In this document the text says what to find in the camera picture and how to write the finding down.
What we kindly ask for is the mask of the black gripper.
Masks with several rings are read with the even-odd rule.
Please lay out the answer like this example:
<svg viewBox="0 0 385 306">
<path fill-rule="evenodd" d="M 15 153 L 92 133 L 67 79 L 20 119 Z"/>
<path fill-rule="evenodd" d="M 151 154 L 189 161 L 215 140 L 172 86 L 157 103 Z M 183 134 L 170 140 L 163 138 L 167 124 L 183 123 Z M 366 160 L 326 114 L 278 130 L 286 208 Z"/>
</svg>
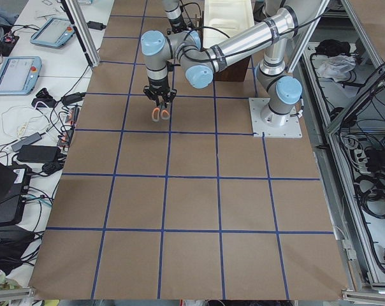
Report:
<svg viewBox="0 0 385 306">
<path fill-rule="evenodd" d="M 172 103 L 177 95 L 177 90 L 170 89 L 169 87 L 160 87 L 156 89 L 151 85 L 146 85 L 143 88 L 143 93 L 146 97 L 153 101 L 157 107 L 159 107 L 160 102 L 163 102 L 163 105 Z"/>
</svg>

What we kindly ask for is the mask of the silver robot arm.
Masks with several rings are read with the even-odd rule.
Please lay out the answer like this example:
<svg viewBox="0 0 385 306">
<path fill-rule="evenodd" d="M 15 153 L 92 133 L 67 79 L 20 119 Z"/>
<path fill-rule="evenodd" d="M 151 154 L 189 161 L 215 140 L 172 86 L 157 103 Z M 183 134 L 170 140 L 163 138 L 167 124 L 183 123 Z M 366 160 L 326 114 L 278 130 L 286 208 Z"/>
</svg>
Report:
<svg viewBox="0 0 385 306">
<path fill-rule="evenodd" d="M 170 24 L 170 28 L 167 28 L 166 30 L 167 35 L 197 29 L 190 18 L 188 23 L 185 22 L 182 16 L 182 13 L 184 12 L 184 5 L 182 4 L 182 1 L 162 0 L 161 3 Z"/>
<path fill-rule="evenodd" d="M 163 6 L 174 33 L 165 36 L 160 31 L 147 31 L 141 38 L 149 80 L 143 92 L 156 103 L 152 111 L 154 122 L 170 118 L 167 107 L 177 94 L 168 81 L 171 60 L 178 61 L 194 88 L 202 89 L 212 83 L 215 73 L 264 50 L 256 76 L 269 93 L 270 101 L 261 111 L 262 120 L 270 126 L 286 123 L 302 93 L 300 82 L 284 75 L 286 42 L 304 31 L 318 2 L 265 1 L 265 19 L 209 48 L 201 47 L 198 32 L 184 24 L 178 1 L 164 1 Z"/>
</svg>

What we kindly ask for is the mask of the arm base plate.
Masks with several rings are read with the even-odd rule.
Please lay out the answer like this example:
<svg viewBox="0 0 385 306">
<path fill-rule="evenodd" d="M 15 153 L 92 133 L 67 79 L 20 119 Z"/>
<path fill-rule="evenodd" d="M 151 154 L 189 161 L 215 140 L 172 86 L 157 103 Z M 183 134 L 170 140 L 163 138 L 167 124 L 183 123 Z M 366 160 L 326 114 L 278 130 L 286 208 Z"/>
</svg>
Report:
<svg viewBox="0 0 385 306">
<path fill-rule="evenodd" d="M 302 138 L 300 117 L 295 107 L 285 115 L 277 115 L 269 108 L 270 98 L 249 98 L 249 110 L 254 137 Z"/>
</svg>

